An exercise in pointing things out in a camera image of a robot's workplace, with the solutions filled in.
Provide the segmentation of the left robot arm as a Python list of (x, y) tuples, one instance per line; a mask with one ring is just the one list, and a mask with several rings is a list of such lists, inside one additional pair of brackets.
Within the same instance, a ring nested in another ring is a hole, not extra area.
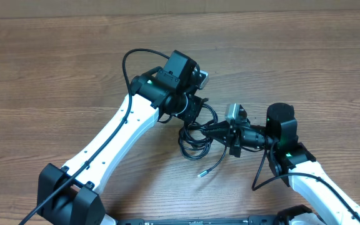
[(117, 224), (106, 212), (100, 195), (115, 168), (135, 142), (162, 115), (184, 122), (196, 120), (204, 100), (195, 95), (209, 80), (198, 63), (179, 51), (166, 64), (133, 79), (128, 94), (97, 136), (62, 167), (48, 164), (40, 173), (35, 214), (51, 224)]

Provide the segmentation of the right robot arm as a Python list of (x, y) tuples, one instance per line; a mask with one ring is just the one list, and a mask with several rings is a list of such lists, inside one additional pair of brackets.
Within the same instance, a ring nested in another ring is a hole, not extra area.
[(315, 156), (299, 142), (298, 122), (292, 105), (277, 102), (266, 111), (265, 126), (254, 126), (240, 104), (230, 104), (225, 120), (202, 129), (202, 133), (229, 148), (235, 157), (247, 151), (264, 152), (274, 176), (252, 190), (275, 181), (299, 193), (309, 204), (284, 209), (273, 224), (360, 224), (360, 206), (326, 174)]

